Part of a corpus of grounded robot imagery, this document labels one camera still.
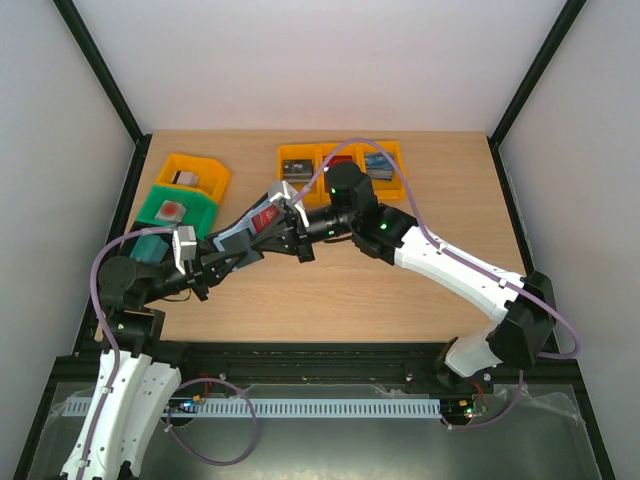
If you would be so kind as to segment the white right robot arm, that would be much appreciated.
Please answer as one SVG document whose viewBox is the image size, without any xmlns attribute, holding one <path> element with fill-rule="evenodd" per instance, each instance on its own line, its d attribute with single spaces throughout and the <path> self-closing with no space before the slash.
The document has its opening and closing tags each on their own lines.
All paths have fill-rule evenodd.
<svg viewBox="0 0 640 480">
<path fill-rule="evenodd" d="M 504 363 L 531 368 L 543 353 L 555 320 L 551 280 L 539 271 L 523 277 L 502 270 L 434 237 L 426 238 L 417 219 L 381 203 L 371 179 L 355 164 L 326 173 L 330 203 L 307 212 L 295 189 L 275 183 L 250 214 L 252 248 L 313 260 L 313 244 L 350 235 L 365 255 L 419 273 L 475 305 L 491 326 L 451 340 L 436 367 L 436 379 L 455 392 L 480 370 Z"/>
</svg>

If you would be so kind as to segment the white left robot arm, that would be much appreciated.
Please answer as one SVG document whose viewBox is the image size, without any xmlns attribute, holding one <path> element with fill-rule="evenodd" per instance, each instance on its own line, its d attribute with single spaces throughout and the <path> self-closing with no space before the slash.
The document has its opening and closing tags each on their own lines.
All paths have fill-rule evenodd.
<svg viewBox="0 0 640 480">
<path fill-rule="evenodd" d="M 147 305 L 183 290 L 206 300 L 247 254 L 244 248 L 214 251 L 176 232 L 173 257 L 161 264 L 108 255 L 132 236 L 109 242 L 91 267 L 90 297 L 103 331 L 99 371 L 62 479 L 139 477 L 161 413 L 186 385 L 181 366 L 187 347 L 160 341 L 165 314 Z"/>
</svg>

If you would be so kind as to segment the black card holder wallet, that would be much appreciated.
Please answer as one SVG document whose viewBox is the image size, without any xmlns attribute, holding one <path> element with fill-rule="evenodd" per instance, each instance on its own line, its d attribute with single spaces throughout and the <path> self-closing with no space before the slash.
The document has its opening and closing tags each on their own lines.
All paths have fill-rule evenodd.
<svg viewBox="0 0 640 480">
<path fill-rule="evenodd" d="M 211 246 L 217 251 L 224 250 L 249 250 L 249 243 L 255 233 L 251 224 L 251 217 L 258 213 L 265 206 L 269 206 L 267 194 L 264 194 L 252 207 L 250 207 L 238 220 L 225 229 L 209 234 L 205 237 L 204 244 Z M 268 226 L 266 229 L 277 227 L 287 227 L 286 221 Z"/>
</svg>

